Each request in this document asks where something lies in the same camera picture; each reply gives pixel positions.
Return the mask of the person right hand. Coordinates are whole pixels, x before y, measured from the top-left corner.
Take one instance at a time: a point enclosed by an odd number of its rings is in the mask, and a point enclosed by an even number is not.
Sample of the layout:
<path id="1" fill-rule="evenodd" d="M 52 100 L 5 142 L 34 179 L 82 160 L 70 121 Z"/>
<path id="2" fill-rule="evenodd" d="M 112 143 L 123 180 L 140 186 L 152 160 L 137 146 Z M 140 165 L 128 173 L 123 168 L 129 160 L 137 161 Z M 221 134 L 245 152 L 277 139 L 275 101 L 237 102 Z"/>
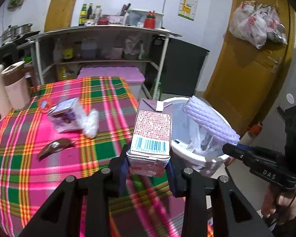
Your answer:
<path id="1" fill-rule="evenodd" d="M 278 224 L 284 224 L 296 217 L 296 193 L 282 192 L 281 189 L 273 184 L 268 185 L 264 201 L 261 206 L 261 214 L 268 218 L 277 213 Z"/>

